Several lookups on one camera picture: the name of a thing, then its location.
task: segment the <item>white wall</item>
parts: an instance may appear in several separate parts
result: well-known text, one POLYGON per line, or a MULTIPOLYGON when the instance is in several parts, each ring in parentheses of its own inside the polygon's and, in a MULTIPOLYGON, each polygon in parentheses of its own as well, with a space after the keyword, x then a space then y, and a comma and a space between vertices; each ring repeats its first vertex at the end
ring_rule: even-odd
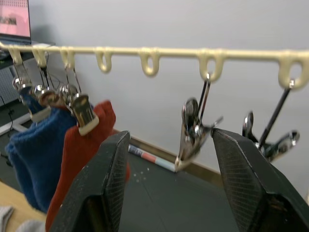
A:
MULTIPOLYGON (((29 1, 33 38, 58 45, 307 49, 309 41, 306 0, 29 1)), ((50 65, 62 69, 59 57, 50 65)), ((178 153, 182 104, 202 89, 197 60, 163 58, 153 79, 143 74, 138 57, 113 57, 108 75, 94 56, 77 57, 76 69, 93 103, 112 101, 117 129, 178 153)), ((277 76, 276 63, 227 62, 211 86, 204 123, 224 115, 220 128, 241 133, 252 109, 260 137, 282 94, 277 76)), ((300 131, 298 146, 274 165, 303 196, 309 187, 308 88, 289 96, 269 136, 274 141, 300 131)), ((197 161, 219 170, 212 139, 197 161)))

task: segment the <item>gray cloth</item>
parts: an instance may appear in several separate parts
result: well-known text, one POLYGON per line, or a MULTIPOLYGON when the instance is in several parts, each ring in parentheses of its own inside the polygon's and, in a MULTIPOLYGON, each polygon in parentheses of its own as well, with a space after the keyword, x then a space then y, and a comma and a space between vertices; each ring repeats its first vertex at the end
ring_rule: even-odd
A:
POLYGON ((28 220, 21 224, 16 232, 45 232, 45 222, 28 220))
POLYGON ((13 211, 14 209, 11 206, 0 206, 0 232, 5 232, 13 211))

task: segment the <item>laptop screen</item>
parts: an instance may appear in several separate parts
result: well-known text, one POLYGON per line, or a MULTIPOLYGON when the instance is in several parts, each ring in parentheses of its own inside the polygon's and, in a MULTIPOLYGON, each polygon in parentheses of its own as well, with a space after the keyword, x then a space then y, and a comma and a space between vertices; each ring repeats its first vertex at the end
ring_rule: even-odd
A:
POLYGON ((0 0, 0 34, 30 38, 28 0, 0 0))

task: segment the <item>red sock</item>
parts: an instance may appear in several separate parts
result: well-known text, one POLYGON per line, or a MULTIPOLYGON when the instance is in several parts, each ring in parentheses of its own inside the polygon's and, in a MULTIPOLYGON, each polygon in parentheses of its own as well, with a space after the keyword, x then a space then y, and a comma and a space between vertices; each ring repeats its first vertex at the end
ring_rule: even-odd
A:
MULTIPOLYGON (((81 136, 78 127, 70 128, 65 135, 61 175, 56 192, 50 203, 45 228, 49 231, 56 214, 64 200, 71 183, 79 171, 97 153, 101 143, 112 134, 116 116, 110 101, 99 103, 94 112, 99 117, 99 124, 87 135, 81 136)), ((130 168, 126 167, 126 181, 130 177, 130 168)))

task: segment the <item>cream plastic hanger bar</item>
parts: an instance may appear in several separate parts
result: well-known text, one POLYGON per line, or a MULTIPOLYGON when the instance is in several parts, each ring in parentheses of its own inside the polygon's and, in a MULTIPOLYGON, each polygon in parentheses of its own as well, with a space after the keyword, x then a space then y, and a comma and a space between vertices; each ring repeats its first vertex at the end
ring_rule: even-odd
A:
POLYGON ((0 43, 0 49, 9 50, 16 64, 22 62, 20 52, 32 52, 40 67, 46 66, 45 52, 58 52, 66 68, 74 68, 75 54, 95 54, 98 67, 102 72, 108 73, 112 68, 112 55, 140 56, 141 67, 147 76, 155 76, 159 71, 159 60, 161 57, 183 57, 197 58, 199 61, 199 72, 206 80, 207 64, 209 60, 215 61, 215 70, 210 76, 210 81, 219 79, 225 60, 263 60, 275 61, 279 64, 279 84, 283 88, 293 87, 294 90, 304 87, 309 81, 309 51, 246 51, 246 50, 224 50, 224 49, 180 49, 180 48, 157 48, 157 47, 71 47, 71 46, 30 46, 30 45, 4 45, 0 43), (153 66, 150 67, 148 59, 152 59, 153 66), (302 66, 301 75, 291 80, 290 70, 294 63, 302 66))

